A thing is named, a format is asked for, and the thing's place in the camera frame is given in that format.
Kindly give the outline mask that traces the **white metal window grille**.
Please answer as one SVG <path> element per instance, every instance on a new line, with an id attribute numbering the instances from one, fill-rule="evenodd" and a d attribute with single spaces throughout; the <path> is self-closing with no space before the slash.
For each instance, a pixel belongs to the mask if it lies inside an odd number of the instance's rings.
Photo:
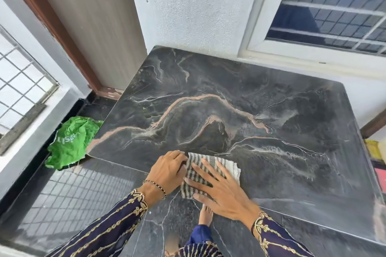
<path id="1" fill-rule="evenodd" d="M 56 80 L 0 25 L 0 156 L 46 109 Z"/>

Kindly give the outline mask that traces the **brown door frame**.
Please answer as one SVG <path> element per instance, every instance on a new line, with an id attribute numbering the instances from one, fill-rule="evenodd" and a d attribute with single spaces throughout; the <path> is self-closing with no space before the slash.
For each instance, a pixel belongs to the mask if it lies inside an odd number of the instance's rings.
<path id="1" fill-rule="evenodd" d="M 123 94 L 123 90 L 103 86 L 85 56 L 70 36 L 65 25 L 61 22 L 50 2 L 48 0 L 23 1 L 35 14 L 42 25 L 47 28 L 55 41 L 62 46 L 63 50 L 70 58 L 70 61 L 87 81 L 88 87 L 100 97 L 118 100 Z"/>

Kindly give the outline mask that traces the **yellow box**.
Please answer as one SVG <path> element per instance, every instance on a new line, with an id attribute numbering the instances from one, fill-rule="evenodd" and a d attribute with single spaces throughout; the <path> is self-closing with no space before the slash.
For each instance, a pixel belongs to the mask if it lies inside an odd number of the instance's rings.
<path id="1" fill-rule="evenodd" d="M 364 139 L 365 146 L 373 161 L 386 165 L 386 145 L 372 139 Z"/>

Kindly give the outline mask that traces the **person's right hand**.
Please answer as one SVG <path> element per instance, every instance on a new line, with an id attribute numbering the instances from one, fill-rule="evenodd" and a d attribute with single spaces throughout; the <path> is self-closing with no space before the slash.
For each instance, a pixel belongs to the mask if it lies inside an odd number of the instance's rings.
<path id="1" fill-rule="evenodd" d="M 209 164 L 204 158 L 201 160 L 204 165 Z M 213 187 L 203 186 L 189 178 L 184 181 L 191 187 L 204 191 L 213 201 L 209 206 L 215 214 L 242 222 L 248 229 L 258 218 L 261 209 L 248 198 L 237 181 L 232 180 L 216 181 Z"/>

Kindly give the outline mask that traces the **red box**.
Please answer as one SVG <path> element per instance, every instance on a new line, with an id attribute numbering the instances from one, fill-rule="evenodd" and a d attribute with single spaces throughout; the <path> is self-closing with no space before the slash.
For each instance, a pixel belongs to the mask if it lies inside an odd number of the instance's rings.
<path id="1" fill-rule="evenodd" d="M 377 165 L 374 166 L 374 171 L 382 193 L 386 194 L 386 167 Z"/>

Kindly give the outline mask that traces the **person's right forearm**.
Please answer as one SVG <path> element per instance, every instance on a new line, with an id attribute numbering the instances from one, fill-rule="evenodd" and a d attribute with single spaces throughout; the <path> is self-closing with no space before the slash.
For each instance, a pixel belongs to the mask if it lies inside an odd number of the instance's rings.
<path id="1" fill-rule="evenodd" d="M 259 241 L 265 257 L 315 257 L 264 211 L 260 212 L 250 230 Z"/>

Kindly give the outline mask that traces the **person's foot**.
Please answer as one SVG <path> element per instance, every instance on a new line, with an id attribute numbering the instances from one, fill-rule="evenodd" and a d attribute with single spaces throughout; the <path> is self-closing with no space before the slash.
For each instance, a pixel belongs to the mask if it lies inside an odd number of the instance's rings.
<path id="1" fill-rule="evenodd" d="M 177 233 L 172 232 L 167 235 L 164 242 L 164 256 L 165 257 L 176 257 L 180 249 L 180 237 Z"/>
<path id="2" fill-rule="evenodd" d="M 200 210 L 198 225 L 209 227 L 213 221 L 213 216 L 214 212 L 212 211 L 212 209 L 207 205 L 203 204 Z"/>

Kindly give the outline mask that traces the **person's left hand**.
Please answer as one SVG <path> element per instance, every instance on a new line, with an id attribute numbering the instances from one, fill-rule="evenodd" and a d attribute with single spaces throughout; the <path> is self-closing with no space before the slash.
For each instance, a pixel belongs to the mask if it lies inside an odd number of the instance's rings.
<path id="1" fill-rule="evenodd" d="M 183 179 L 167 179 L 164 156 L 161 156 L 152 166 L 151 171 L 141 186 L 144 192 L 152 193 L 159 200 L 165 199 L 168 194 L 181 185 L 185 178 L 184 176 Z"/>

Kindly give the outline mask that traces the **crumpled green plastic bag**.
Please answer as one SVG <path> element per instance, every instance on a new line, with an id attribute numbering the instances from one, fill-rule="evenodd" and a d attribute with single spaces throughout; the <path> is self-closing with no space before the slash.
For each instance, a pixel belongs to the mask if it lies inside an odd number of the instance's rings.
<path id="1" fill-rule="evenodd" d="M 78 164 L 84 159 L 87 146 L 103 123 L 103 120 L 82 116 L 68 119 L 56 131 L 47 149 L 50 155 L 45 161 L 45 167 L 59 171 Z"/>

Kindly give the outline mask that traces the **person's right foot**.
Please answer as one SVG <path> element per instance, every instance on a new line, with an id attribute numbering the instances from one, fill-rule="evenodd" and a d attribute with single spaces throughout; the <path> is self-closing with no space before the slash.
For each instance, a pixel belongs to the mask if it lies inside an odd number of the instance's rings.
<path id="1" fill-rule="evenodd" d="M 212 209 L 207 205 L 203 204 L 200 210 L 198 225 L 209 227 L 213 221 L 213 216 L 214 212 L 212 211 Z"/>

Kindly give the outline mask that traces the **grey white striped cloth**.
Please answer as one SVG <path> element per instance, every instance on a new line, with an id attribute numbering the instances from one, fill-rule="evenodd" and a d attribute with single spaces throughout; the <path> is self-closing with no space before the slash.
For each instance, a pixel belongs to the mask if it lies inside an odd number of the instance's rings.
<path id="1" fill-rule="evenodd" d="M 210 171 L 202 164 L 201 160 L 204 158 L 212 167 L 217 171 L 222 177 L 226 177 L 225 173 L 216 165 L 216 161 L 219 161 L 232 175 L 232 177 L 237 181 L 238 184 L 240 184 L 240 174 L 241 174 L 241 169 L 238 167 L 236 162 L 216 157 L 216 156 L 209 156 L 209 155 L 204 155 L 204 154 L 197 154 L 193 152 L 188 152 L 186 153 L 187 155 L 187 162 L 186 162 L 186 178 L 189 178 L 190 180 L 193 180 L 195 182 L 201 183 L 202 185 L 205 186 L 210 186 L 211 184 L 206 181 L 204 178 L 202 178 L 191 166 L 192 163 L 195 163 L 198 165 L 203 171 L 210 173 Z M 204 191 L 200 191 L 198 189 L 195 189 L 194 187 L 191 187 L 189 184 L 186 182 L 182 182 L 180 186 L 180 192 L 181 192 L 181 197 L 183 199 L 188 199 L 188 200 L 193 200 L 193 195 L 195 193 L 207 195 Z"/>

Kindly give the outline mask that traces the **light wooden door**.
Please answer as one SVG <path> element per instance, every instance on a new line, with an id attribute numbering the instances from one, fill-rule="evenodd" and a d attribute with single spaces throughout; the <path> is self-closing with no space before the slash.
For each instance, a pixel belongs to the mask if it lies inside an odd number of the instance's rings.
<path id="1" fill-rule="evenodd" d="M 125 90 L 147 56 L 134 0 L 48 0 L 104 87 Z"/>

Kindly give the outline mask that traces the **brown wooden beam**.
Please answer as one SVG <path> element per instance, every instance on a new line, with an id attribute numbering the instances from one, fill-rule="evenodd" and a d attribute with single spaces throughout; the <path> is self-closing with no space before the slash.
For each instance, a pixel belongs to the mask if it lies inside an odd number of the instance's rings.
<path id="1" fill-rule="evenodd" d="M 381 111 L 376 117 L 366 123 L 361 129 L 360 134 L 363 139 L 368 139 L 376 132 L 386 126 L 386 108 Z"/>

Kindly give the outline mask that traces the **person's left forearm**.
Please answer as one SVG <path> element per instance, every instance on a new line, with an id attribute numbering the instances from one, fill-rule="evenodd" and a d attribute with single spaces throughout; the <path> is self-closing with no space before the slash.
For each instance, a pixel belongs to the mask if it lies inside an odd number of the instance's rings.
<path id="1" fill-rule="evenodd" d="M 45 257 L 118 257 L 147 210 L 145 195 L 134 189 Z"/>

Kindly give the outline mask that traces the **person's left foot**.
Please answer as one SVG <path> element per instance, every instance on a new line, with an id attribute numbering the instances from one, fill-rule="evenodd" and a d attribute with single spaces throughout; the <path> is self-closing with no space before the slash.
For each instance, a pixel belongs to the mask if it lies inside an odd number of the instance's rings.
<path id="1" fill-rule="evenodd" d="M 164 256 L 165 257 L 176 257 L 180 249 L 180 237 L 177 233 L 172 232 L 167 235 L 164 242 Z"/>

